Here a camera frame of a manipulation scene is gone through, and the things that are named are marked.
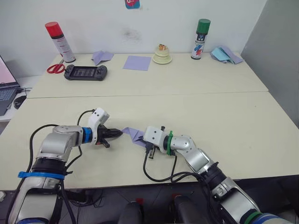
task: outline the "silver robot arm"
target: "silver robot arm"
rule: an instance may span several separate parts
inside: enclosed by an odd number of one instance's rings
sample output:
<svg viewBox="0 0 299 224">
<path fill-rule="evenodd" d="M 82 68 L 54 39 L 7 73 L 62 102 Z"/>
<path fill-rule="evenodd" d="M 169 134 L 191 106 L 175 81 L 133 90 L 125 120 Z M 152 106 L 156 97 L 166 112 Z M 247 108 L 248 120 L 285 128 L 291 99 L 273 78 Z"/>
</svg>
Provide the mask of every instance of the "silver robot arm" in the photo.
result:
<svg viewBox="0 0 299 224">
<path fill-rule="evenodd" d="M 155 127 L 147 127 L 143 140 L 159 147 L 164 154 L 173 150 L 180 153 L 193 172 L 200 174 L 208 183 L 212 197 L 218 200 L 221 210 L 225 210 L 236 223 L 249 210 L 259 211 L 257 204 L 222 171 L 202 149 L 196 147 L 188 135 L 173 136 Z"/>
<path fill-rule="evenodd" d="M 122 134 L 117 129 L 104 126 L 109 115 L 96 109 L 89 118 L 89 127 L 56 126 L 43 141 L 31 171 L 20 172 L 22 178 L 20 191 L 9 214 L 8 223 L 20 221 L 57 223 L 62 206 L 61 181 L 67 175 L 65 165 L 73 147 L 84 143 L 104 144 L 105 138 Z"/>
</svg>

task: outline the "laptop keyboard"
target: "laptop keyboard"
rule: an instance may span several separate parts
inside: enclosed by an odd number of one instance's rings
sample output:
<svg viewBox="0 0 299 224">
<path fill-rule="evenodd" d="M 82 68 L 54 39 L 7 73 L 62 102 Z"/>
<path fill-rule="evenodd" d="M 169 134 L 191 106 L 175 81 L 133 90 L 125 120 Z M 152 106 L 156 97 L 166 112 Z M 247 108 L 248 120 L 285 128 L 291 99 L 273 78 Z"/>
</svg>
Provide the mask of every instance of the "laptop keyboard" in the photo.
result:
<svg viewBox="0 0 299 224">
<path fill-rule="evenodd" d="M 11 98 L 11 95 L 14 93 L 14 89 L 1 90 L 0 91 L 0 101 L 6 101 Z"/>
</svg>

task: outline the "green cap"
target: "green cap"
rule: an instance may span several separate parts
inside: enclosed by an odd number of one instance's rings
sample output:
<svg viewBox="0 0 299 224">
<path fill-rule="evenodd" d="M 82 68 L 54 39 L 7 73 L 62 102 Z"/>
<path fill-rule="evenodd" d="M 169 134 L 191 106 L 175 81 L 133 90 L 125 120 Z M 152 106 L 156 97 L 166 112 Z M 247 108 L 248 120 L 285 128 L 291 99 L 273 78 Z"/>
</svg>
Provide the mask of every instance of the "green cap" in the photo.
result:
<svg viewBox="0 0 299 224">
<path fill-rule="evenodd" d="M 207 19 L 200 19 L 197 25 L 197 34 L 207 34 L 210 28 L 211 21 Z"/>
</svg>

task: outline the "table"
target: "table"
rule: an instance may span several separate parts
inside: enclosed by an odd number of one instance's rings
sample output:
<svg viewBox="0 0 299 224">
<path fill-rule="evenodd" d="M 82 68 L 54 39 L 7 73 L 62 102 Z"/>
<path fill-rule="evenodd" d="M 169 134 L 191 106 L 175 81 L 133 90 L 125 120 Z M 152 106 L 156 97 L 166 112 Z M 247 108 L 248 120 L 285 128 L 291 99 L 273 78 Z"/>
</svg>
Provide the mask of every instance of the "table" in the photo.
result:
<svg viewBox="0 0 299 224">
<path fill-rule="evenodd" d="M 209 53 L 204 53 L 200 60 L 192 60 L 190 54 L 171 56 L 173 59 L 168 65 L 151 61 L 148 71 L 138 71 L 123 69 L 128 54 L 115 54 L 111 61 L 102 63 L 108 68 L 103 82 L 69 81 L 63 73 L 45 72 L 29 98 L 268 91 L 245 62 L 223 64 L 212 59 Z M 90 54 L 76 55 L 76 58 L 72 64 L 94 66 Z M 60 60 L 61 56 L 57 56 L 52 64 Z"/>
<path fill-rule="evenodd" d="M 27 99 L 0 136 L 1 190 L 13 190 L 29 159 L 29 138 L 38 127 L 76 124 L 81 112 L 101 107 L 110 114 L 106 126 L 145 130 L 166 126 L 175 135 L 192 136 L 220 168 L 234 179 L 295 175 L 299 172 L 299 130 L 268 92 L 164 96 L 72 97 Z M 87 125 L 84 116 L 81 125 Z M 35 137 L 34 155 L 51 129 Z M 144 149 L 128 135 L 103 146 L 83 145 L 71 167 L 66 188 L 96 188 L 154 183 L 143 174 Z M 78 154 L 74 148 L 69 161 Z M 173 157 L 159 152 L 148 160 L 155 178 L 170 175 Z M 176 172 L 190 171 L 178 157 Z"/>
<path fill-rule="evenodd" d="M 17 78 L 17 81 L 18 81 L 20 87 L 29 88 L 29 87 L 33 87 L 37 83 L 39 78 L 40 78 L 40 76 L 29 76 L 29 77 Z M 15 99 L 20 96 L 24 96 L 24 95 L 26 95 L 26 93 L 24 93 L 24 92 L 18 93 L 15 96 Z M 13 118 L 13 116 L 15 115 L 15 113 L 17 111 L 18 110 L 14 108 L 13 102 L 12 102 L 10 109 L 8 109 L 3 116 L 0 116 L 0 122 L 9 122 Z"/>
</svg>

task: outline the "red scissors handle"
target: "red scissors handle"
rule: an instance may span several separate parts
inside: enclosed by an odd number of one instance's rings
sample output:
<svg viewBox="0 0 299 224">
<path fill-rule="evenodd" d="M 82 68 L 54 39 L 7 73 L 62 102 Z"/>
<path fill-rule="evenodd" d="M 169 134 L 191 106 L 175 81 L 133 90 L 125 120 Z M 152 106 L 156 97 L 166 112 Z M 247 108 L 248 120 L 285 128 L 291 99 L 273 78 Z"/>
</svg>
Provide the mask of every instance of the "red scissors handle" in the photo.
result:
<svg viewBox="0 0 299 224">
<path fill-rule="evenodd" d="M 65 66 L 63 64 L 54 64 L 47 69 L 47 72 L 50 74 L 58 74 L 65 70 Z"/>
</svg>

